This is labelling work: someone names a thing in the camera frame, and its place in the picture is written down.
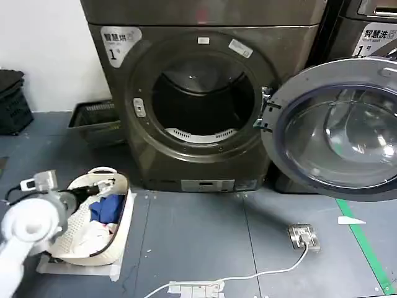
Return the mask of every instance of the dryer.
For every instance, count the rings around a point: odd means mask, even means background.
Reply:
[[[145,187],[259,187],[254,126],[304,68],[326,1],[81,2]]]

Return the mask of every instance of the white power cable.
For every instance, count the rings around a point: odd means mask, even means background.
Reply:
[[[273,270],[273,271],[263,271],[263,272],[259,272],[259,273],[256,273],[256,274],[253,274],[253,275],[249,275],[249,276],[235,276],[235,277],[230,277],[230,278],[221,278],[221,279],[217,279],[215,281],[169,282],[169,283],[167,283],[165,285],[162,285],[161,287],[158,287],[153,292],[151,292],[148,295],[146,295],[144,298],[149,298],[149,297],[155,295],[155,293],[157,293],[157,292],[159,292],[159,291],[161,291],[161,290],[163,290],[163,289],[165,289],[166,287],[169,287],[169,286],[212,286],[214,284],[218,284],[219,282],[223,282],[223,281],[242,281],[242,280],[257,278],[259,276],[266,275],[266,274],[276,274],[276,273],[289,272],[289,271],[294,270],[296,267],[298,267],[298,265],[303,261],[303,259],[307,255],[308,250],[309,250],[309,244],[307,242],[305,242],[305,251],[303,252],[301,257],[299,258],[299,260],[292,267],[289,267],[287,269]]]

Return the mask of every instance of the gray floor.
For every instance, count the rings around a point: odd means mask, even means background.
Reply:
[[[46,169],[57,170],[61,187],[95,166],[126,173],[138,196],[122,273],[117,282],[109,277],[40,275],[35,273],[37,259],[30,258],[17,297],[143,298],[169,281],[286,268],[300,256],[286,230],[295,223],[314,226],[321,251],[309,253],[290,273],[228,281],[223,291],[226,298],[383,294],[350,228],[337,224],[341,211],[334,199],[283,195],[266,188],[238,194],[145,191],[127,146],[92,151],[78,135],[66,133],[69,117],[69,113],[36,114],[20,136],[0,137],[0,157],[9,157],[0,178],[0,197],[21,179]],[[397,202],[351,203],[351,207],[357,218],[367,221],[365,234],[395,282]],[[5,209],[0,205],[0,216]],[[164,290],[154,297],[178,295]]]

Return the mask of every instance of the door hinge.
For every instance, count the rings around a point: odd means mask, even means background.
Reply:
[[[261,113],[259,114],[258,118],[254,123],[254,127],[262,129],[266,132],[272,132],[273,130],[269,127],[269,123],[267,123],[264,114],[266,108],[269,108],[268,111],[272,112],[273,109],[281,109],[281,106],[276,104],[274,101],[271,101],[273,96],[273,89],[269,87],[262,87],[261,94],[262,94],[262,106],[261,106]]]

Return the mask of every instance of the green line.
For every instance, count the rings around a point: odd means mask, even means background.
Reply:
[[[354,218],[352,209],[350,209],[346,201],[336,199],[336,203],[338,204],[344,216]],[[380,264],[376,254],[373,252],[370,243],[367,240],[367,237],[365,237],[364,231],[359,225],[350,225],[350,229],[352,230],[354,237],[357,239],[357,242],[359,243],[361,250],[366,257],[368,264],[370,265],[385,295],[395,294],[394,287],[391,284],[387,274],[383,270],[382,265]]]

